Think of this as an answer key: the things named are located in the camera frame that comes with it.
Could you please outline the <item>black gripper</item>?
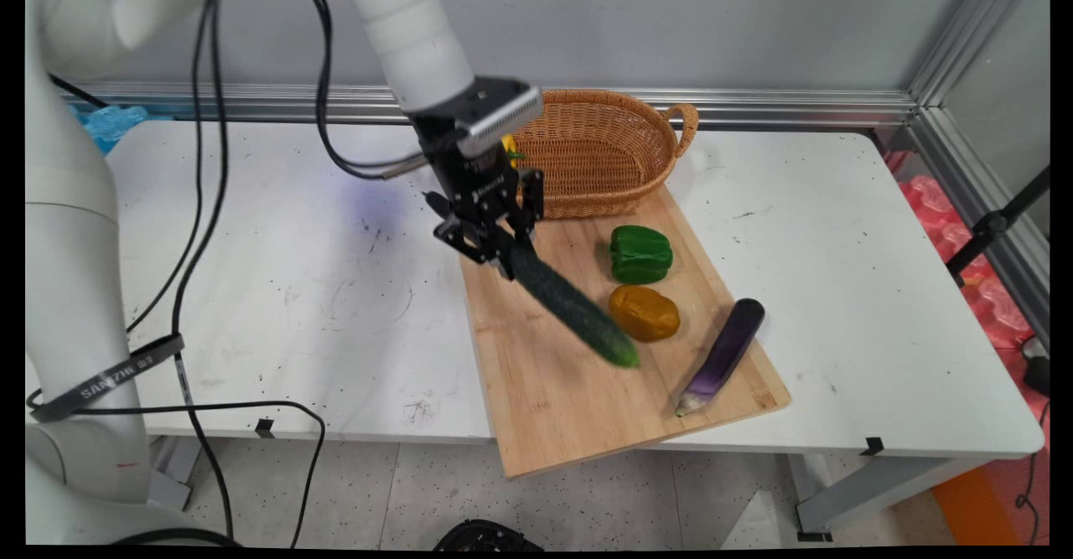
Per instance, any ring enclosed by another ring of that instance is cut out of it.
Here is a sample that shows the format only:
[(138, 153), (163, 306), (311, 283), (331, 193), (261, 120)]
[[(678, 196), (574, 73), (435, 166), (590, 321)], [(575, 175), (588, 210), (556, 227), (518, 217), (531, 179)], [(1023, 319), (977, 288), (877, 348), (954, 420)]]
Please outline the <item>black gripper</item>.
[(424, 193), (442, 219), (433, 238), (514, 281), (511, 246), (534, 249), (534, 230), (544, 218), (544, 174), (510, 165), (500, 142), (508, 111), (414, 111), (409, 120), (441, 186)]

